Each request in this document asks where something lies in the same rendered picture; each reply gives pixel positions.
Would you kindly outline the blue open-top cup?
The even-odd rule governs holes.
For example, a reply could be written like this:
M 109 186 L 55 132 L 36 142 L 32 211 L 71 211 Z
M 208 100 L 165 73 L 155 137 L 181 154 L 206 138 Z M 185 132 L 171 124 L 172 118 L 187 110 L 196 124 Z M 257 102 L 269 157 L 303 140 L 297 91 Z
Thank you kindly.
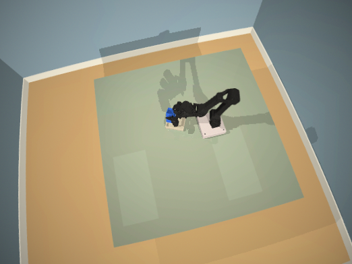
M 166 112 L 166 117 L 171 117 L 171 116 L 174 116 L 175 117 L 175 113 L 173 112 L 173 109 L 172 108 L 168 108 L 167 109 L 167 112 Z M 167 122 L 168 123 L 172 123 L 170 120 L 167 119 Z

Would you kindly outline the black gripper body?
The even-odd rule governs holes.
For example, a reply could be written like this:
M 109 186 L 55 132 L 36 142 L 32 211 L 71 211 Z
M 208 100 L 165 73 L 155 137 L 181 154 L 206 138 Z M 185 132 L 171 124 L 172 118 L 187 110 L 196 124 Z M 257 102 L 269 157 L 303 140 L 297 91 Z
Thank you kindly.
M 179 102 L 177 102 L 177 103 L 181 106 L 181 103 L 182 103 L 182 102 L 179 101 Z M 177 127 L 178 124 L 179 124 L 178 118 L 179 118 L 179 119 L 181 119 L 181 118 L 183 118 L 183 117 L 185 117 L 185 119 L 187 118 L 185 111 L 183 110 L 182 112 L 183 112 L 183 114 L 181 114 L 181 115 L 179 115 L 179 116 L 176 115 L 175 117 L 173 117 L 173 118 L 171 119 L 171 122 L 172 122 L 172 124 L 173 124 L 174 127 Z

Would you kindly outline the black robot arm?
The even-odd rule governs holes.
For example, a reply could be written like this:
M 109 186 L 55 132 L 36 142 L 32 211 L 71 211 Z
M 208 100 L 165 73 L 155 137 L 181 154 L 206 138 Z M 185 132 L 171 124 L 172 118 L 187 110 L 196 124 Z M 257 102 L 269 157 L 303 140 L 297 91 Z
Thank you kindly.
M 227 98 L 224 99 L 223 96 L 227 94 Z M 240 103 L 240 93 L 237 88 L 227 89 L 224 92 L 217 93 L 214 97 L 209 99 L 204 104 L 194 105 L 191 102 L 184 101 L 181 103 L 181 106 L 177 103 L 173 106 L 173 112 L 179 116 L 183 114 L 183 110 L 186 113 L 187 117 L 204 117 L 208 111 L 216 106 L 219 102 L 222 102 L 217 109 L 210 110 L 210 126 L 212 128 L 220 127 L 221 125 L 221 115 L 230 105 Z M 197 111 L 196 111 L 197 107 Z

